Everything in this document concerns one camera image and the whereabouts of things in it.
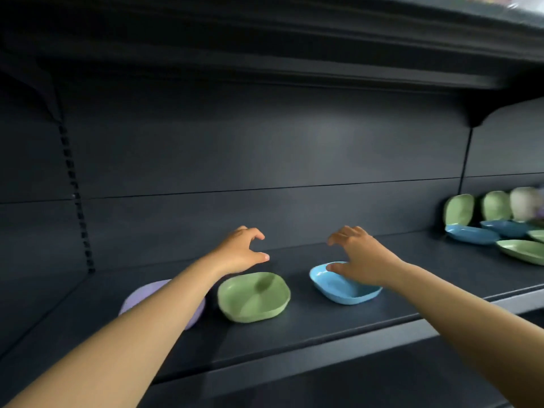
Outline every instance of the light blue bowl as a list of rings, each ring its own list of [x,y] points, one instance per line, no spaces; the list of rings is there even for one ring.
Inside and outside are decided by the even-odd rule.
[[[445,227],[445,231],[455,240],[475,245],[492,245],[500,240],[500,235],[497,232],[480,227],[448,225]]]
[[[527,232],[535,229],[535,226],[524,222],[513,222],[512,220],[487,220],[480,222],[480,225],[511,239],[523,238]]]
[[[326,269],[328,264],[313,267],[309,272],[309,277],[316,288],[331,301],[341,305],[357,305],[374,299],[381,292],[381,286],[363,285],[334,272],[329,272]]]

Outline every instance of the purple plate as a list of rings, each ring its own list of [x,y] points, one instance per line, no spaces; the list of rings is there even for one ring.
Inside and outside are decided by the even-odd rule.
[[[121,310],[119,311],[119,315],[122,313],[125,313],[127,310],[129,310],[133,306],[136,306],[137,304],[142,302],[146,297],[153,295],[156,291],[158,291],[160,288],[162,288],[171,280],[172,279],[166,279],[164,281],[148,283],[147,285],[144,285],[136,289],[123,302],[123,306],[121,307]],[[204,310],[205,306],[206,306],[206,298],[202,299],[202,302],[200,302],[199,307],[196,309],[196,312],[194,313],[193,317],[191,318],[191,320],[185,327],[185,330],[191,328],[196,323],[196,321],[199,320],[200,315],[202,315],[202,311]]]

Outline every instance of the upright green plate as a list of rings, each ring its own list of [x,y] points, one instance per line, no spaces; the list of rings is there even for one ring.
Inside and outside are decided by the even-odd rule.
[[[281,276],[256,272],[221,283],[217,299],[228,319],[246,324],[278,316],[289,303],[291,291]]]
[[[544,243],[544,230],[529,231],[527,235],[531,236],[537,242]]]
[[[531,240],[499,240],[502,252],[535,265],[544,265],[544,244]]]
[[[501,190],[489,192],[481,201],[481,214],[484,220],[510,220],[510,196]]]
[[[474,196],[469,194],[453,196],[444,206],[444,223],[467,226],[474,213]]]

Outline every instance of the person's right hand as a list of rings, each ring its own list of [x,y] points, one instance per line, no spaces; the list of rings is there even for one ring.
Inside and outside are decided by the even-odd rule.
[[[388,286],[406,264],[359,226],[344,226],[330,235],[327,244],[340,245],[349,256],[348,263],[331,263],[327,270],[360,283]]]

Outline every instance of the person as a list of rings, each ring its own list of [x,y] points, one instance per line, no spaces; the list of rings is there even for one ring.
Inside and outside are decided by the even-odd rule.
[[[264,235],[256,228],[236,229],[73,349],[7,407],[136,407],[214,283],[269,260],[250,249],[254,239]],[[359,226],[344,226],[328,244],[341,245],[349,256],[348,263],[330,264],[330,271],[403,295],[516,408],[544,406],[543,329],[404,262]]]

